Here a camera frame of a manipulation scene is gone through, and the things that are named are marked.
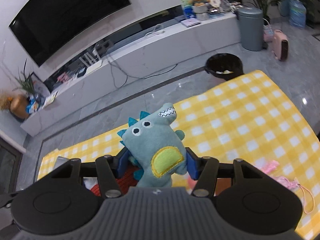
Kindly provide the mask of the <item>grey lidded trash bin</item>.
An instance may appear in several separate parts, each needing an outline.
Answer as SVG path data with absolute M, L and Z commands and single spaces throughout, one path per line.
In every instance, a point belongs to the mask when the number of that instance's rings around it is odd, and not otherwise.
M 263 49 L 263 12 L 258 8 L 243 7 L 236 11 L 241 45 L 250 51 Z

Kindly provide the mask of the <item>pink space heater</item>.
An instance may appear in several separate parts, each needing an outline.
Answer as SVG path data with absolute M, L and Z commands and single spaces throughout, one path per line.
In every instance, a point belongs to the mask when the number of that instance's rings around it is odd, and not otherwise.
M 281 30 L 274 30 L 272 40 L 272 52 L 279 61 L 286 61 L 289 55 L 289 42 L 287 36 Z

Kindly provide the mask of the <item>teal dinosaur plush toy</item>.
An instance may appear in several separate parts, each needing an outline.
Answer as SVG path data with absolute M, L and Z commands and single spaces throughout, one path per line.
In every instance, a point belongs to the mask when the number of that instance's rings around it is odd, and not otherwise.
M 117 132 L 131 162 L 143 170 L 138 187 L 171 187 L 173 174 L 187 173 L 184 132 L 170 126 L 176 118 L 173 104 L 165 103 L 153 113 L 142 111 L 139 120 L 129 118 L 129 127 Z

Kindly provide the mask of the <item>small potted green plant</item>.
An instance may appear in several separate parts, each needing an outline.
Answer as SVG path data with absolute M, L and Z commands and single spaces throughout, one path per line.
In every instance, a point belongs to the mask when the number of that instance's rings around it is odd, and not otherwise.
M 32 96 L 33 98 L 35 98 L 36 92 L 31 78 L 31 74 L 27 75 L 25 73 L 26 64 L 27 59 L 25 59 L 23 70 L 18 73 L 18 77 L 15 77 L 15 80 L 18 85 L 16 88 L 13 89 L 13 91 L 23 90 L 28 96 Z

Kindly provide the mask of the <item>pink woven bag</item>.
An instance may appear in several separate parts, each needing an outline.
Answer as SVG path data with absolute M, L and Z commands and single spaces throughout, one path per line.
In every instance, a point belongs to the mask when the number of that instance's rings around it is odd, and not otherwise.
M 269 21 L 264 18 L 264 41 L 265 42 L 272 42 L 274 37 L 274 31 L 272 26 L 270 25 Z

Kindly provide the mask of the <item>black curved television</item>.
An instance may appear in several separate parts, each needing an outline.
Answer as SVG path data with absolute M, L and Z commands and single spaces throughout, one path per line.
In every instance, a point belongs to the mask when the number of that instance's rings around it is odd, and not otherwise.
M 29 0 L 9 27 L 41 66 L 61 47 L 129 0 Z

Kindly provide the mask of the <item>golden vase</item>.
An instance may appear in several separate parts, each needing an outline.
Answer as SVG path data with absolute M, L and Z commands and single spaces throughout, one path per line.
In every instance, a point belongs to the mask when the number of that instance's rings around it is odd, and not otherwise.
M 23 95 L 17 95 L 11 101 L 10 111 L 16 117 L 25 120 L 29 117 L 29 113 L 26 111 L 27 105 L 27 98 Z

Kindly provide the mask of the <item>red knitted item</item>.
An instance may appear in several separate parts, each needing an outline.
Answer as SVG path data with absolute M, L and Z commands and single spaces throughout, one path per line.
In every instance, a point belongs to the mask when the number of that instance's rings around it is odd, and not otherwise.
M 129 187 L 136 186 L 138 183 L 138 180 L 135 179 L 134 173 L 138 171 L 139 168 L 133 165 L 129 165 L 127 167 L 127 170 L 122 178 L 116 179 L 118 185 L 120 186 L 120 189 L 123 193 L 127 193 L 129 190 Z M 101 197 L 99 185 L 97 182 L 93 182 L 89 184 L 89 186 L 86 186 L 91 192 L 93 192 L 96 196 Z

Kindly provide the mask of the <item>white round hand fan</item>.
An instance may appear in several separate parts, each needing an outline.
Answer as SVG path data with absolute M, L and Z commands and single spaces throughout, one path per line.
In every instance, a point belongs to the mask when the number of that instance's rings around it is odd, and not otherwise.
M 221 0 L 206 0 L 207 3 L 214 8 L 219 8 L 221 5 Z

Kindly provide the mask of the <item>yellow checkered tablecloth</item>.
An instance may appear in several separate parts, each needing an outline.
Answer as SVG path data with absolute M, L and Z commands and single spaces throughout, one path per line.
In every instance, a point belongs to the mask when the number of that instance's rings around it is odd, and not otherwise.
M 256 70 L 171 103 L 162 116 L 168 114 L 176 118 L 171 128 L 184 132 L 184 146 L 199 157 L 222 163 L 241 158 L 258 168 L 277 161 L 273 176 L 296 180 L 312 194 L 297 232 L 306 239 L 319 234 L 319 141 L 266 74 Z

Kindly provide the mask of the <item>pink tassel pouch toy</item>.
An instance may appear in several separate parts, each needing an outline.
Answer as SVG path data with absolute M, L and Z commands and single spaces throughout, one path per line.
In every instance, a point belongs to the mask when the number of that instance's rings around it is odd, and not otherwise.
M 278 168 L 278 166 L 279 166 L 279 163 L 275 160 L 272 160 L 272 161 L 268 161 L 267 163 L 265 163 L 262 167 L 258 167 L 258 169 L 260 171 L 264 172 L 264 174 L 270 175 L 272 179 L 274 179 L 275 181 L 277 181 L 278 183 L 280 183 L 285 188 L 287 188 L 291 191 L 296 190 L 296 189 L 300 189 L 303 194 L 303 199 L 302 199 L 303 212 L 306 215 L 312 213 L 312 211 L 315 208 L 315 198 L 314 198 L 312 192 L 309 189 L 307 189 L 306 187 L 304 187 L 303 185 L 301 185 L 298 182 L 297 178 L 295 178 L 294 180 L 289 180 L 284 176 L 273 176 L 271 173 L 273 171 L 275 171 Z M 312 208 L 309 211 L 306 210 L 306 206 L 307 206 L 306 194 L 307 193 L 310 194 L 310 197 L 312 200 Z

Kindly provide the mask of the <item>blue water jug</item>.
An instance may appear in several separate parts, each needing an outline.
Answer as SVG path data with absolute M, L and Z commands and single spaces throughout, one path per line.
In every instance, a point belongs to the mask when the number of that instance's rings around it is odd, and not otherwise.
M 290 19 L 289 23 L 297 28 L 305 28 L 306 8 L 303 3 L 296 0 L 290 1 Z

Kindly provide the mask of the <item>white TV cabinet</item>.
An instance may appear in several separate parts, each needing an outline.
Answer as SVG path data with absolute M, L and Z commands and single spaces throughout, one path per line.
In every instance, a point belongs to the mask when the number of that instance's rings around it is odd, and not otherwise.
M 113 51 L 97 70 L 61 85 L 55 100 L 29 116 L 21 129 L 35 136 L 123 83 L 239 41 L 238 21 L 231 12 L 189 28 L 180 23 L 169 26 L 160 35 L 140 38 Z

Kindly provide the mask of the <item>white wifi router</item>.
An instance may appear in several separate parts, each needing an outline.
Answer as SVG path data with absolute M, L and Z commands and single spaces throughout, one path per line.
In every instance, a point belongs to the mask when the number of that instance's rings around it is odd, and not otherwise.
M 103 60 L 98 54 L 98 52 L 94 49 L 92 53 L 86 52 L 84 57 L 79 57 L 80 62 L 84 65 L 84 68 L 78 72 L 79 76 L 88 75 L 91 72 L 100 68 L 103 64 Z

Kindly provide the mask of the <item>black round waste basket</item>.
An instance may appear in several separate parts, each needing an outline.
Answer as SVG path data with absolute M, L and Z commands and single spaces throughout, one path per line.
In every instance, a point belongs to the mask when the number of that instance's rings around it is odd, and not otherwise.
M 214 77 L 229 81 L 244 75 L 243 64 L 239 57 L 230 53 L 218 53 L 211 56 L 204 70 Z

